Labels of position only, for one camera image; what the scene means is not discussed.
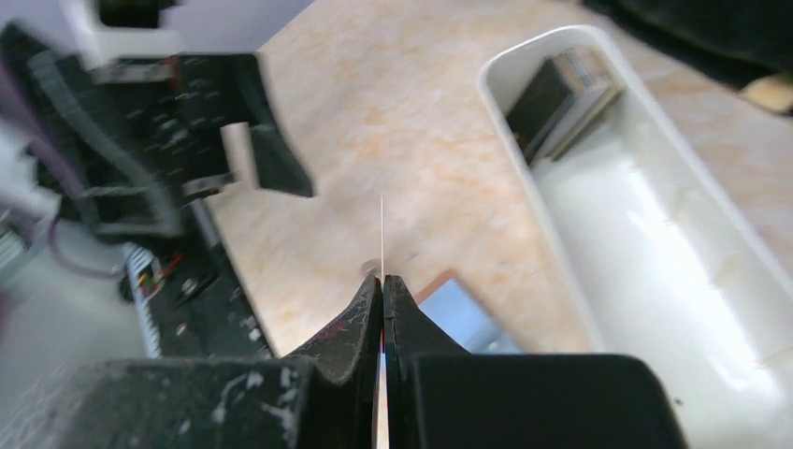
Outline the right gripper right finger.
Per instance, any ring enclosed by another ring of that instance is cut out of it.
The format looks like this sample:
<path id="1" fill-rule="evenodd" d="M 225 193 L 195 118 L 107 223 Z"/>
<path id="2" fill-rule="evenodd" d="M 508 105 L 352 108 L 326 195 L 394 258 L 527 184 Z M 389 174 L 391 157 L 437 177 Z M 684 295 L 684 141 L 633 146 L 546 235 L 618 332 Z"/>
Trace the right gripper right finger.
<path id="1" fill-rule="evenodd" d="M 394 448 L 683 448 L 664 389 L 615 354 L 475 355 L 423 312 L 398 276 L 382 284 Z"/>

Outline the white oblong plastic bin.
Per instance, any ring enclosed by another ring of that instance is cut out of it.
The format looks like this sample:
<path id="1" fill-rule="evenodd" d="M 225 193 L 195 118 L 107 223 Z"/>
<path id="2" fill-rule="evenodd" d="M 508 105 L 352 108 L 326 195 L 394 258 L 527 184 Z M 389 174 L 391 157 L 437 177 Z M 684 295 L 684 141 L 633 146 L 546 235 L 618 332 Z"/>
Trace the white oblong plastic bin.
<path id="1" fill-rule="evenodd" d="M 625 90 L 561 159 L 527 164 L 505 112 L 547 56 L 578 46 Z M 790 447 L 792 281 L 608 35 L 529 39 L 479 88 L 594 347 L 653 370 L 691 447 Z"/>

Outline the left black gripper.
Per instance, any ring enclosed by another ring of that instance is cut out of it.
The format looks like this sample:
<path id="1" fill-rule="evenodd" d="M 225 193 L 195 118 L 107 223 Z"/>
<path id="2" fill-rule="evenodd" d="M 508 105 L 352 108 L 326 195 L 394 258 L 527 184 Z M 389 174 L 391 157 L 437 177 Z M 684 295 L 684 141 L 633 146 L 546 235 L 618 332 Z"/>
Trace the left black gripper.
<path id="1" fill-rule="evenodd" d="M 246 52 L 181 51 L 85 68 L 24 22 L 1 29 L 1 91 L 32 152 L 102 239 L 176 239 L 190 202 L 234 180 L 222 130 L 249 127 L 257 186 L 313 197 L 277 126 L 261 124 L 261 70 Z"/>

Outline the brown leather card holder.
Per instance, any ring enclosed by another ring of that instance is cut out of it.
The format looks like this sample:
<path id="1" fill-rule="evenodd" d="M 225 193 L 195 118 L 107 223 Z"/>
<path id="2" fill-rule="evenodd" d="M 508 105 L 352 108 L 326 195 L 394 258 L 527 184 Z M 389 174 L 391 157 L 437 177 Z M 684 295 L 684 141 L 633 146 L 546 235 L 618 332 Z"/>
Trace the brown leather card holder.
<path id="1" fill-rule="evenodd" d="M 453 269 L 444 270 L 414 299 L 444 333 L 473 354 L 523 352 Z"/>

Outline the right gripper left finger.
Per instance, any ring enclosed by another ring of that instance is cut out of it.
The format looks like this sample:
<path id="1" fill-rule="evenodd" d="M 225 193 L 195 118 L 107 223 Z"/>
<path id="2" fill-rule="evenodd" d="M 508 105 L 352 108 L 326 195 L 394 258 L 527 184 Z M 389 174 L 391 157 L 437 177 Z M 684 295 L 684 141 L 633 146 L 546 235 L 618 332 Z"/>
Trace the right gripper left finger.
<path id="1" fill-rule="evenodd" d="M 279 359 L 110 360 L 57 375 L 34 410 L 37 448 L 372 448 L 380 281 Z"/>

